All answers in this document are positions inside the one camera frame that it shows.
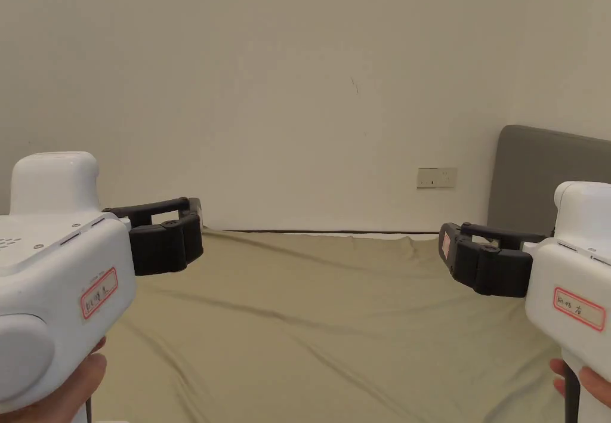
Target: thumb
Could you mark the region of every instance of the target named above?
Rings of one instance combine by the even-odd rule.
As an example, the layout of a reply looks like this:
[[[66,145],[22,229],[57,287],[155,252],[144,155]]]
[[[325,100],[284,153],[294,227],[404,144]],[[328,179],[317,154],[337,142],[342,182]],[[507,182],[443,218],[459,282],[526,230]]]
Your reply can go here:
[[[590,368],[583,368],[581,370],[579,380],[592,396],[607,407],[611,407],[611,383]]]
[[[68,380],[48,398],[50,421],[72,421],[100,386],[106,373],[106,358],[95,353],[87,356]]]

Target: sticker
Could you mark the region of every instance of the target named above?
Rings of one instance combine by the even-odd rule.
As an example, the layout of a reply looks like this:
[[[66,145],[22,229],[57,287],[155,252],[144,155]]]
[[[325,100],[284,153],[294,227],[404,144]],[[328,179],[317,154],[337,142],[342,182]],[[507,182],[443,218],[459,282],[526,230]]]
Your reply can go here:
[[[445,256],[445,260],[448,260],[448,253],[450,252],[450,236],[448,233],[444,233],[443,235],[443,244],[441,245],[441,251],[443,251],[443,255]]]
[[[607,311],[604,307],[565,289],[554,291],[554,308],[599,332],[605,329]]]
[[[89,319],[119,287],[117,270],[113,267],[81,296],[82,316]]]

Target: wrinkled fabric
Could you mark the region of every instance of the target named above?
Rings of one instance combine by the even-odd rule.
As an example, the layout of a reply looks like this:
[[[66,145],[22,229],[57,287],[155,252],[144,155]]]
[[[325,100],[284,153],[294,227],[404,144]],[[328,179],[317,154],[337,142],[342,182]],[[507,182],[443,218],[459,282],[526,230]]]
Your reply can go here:
[[[94,420],[547,423],[563,419],[524,301],[454,281],[437,242],[209,233],[141,277]]]

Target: black cable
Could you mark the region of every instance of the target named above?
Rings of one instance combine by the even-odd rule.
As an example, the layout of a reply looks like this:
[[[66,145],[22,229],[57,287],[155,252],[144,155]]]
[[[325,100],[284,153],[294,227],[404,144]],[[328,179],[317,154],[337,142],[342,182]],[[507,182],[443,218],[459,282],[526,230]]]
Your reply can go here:
[[[405,231],[405,230],[276,230],[276,229],[257,229],[257,230],[226,230],[235,231],[235,233],[247,234],[348,234],[348,235],[364,235],[364,234],[387,234],[387,235],[404,235],[404,236],[423,236],[423,235],[438,235],[439,231]]]

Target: white plastic casing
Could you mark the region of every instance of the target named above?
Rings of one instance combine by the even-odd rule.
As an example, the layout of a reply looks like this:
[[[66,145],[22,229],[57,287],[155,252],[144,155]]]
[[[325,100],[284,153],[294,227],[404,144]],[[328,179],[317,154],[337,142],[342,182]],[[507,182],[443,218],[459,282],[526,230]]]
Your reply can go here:
[[[611,186],[563,183],[554,201],[554,237],[524,248],[533,255],[526,313],[575,373],[589,366],[611,381]],[[607,421],[611,409],[582,389],[579,422]]]
[[[14,168],[0,217],[0,413],[57,389],[134,298],[130,224],[100,211],[97,175],[84,152]]]

